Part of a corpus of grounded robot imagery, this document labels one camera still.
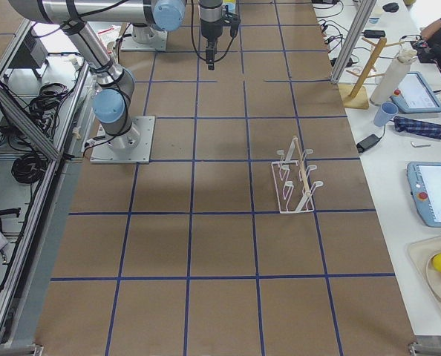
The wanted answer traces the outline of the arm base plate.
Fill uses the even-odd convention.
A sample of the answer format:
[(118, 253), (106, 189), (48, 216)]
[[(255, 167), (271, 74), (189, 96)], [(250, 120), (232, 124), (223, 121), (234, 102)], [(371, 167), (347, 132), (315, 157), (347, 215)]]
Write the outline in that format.
[(168, 33), (145, 24), (131, 24), (123, 35), (121, 51), (161, 51), (166, 50)]
[(148, 164), (154, 134), (154, 116), (134, 116), (131, 130), (93, 148), (90, 162), (94, 164)]

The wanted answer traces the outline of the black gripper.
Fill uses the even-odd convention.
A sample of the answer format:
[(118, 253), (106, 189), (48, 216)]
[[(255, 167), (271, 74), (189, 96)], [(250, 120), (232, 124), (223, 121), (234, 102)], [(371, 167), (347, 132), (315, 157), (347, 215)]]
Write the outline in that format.
[(200, 29), (202, 36), (207, 40), (205, 49), (205, 62), (209, 70), (215, 69), (215, 53), (218, 52), (218, 38), (223, 34), (223, 20), (216, 19), (209, 22), (200, 19)]

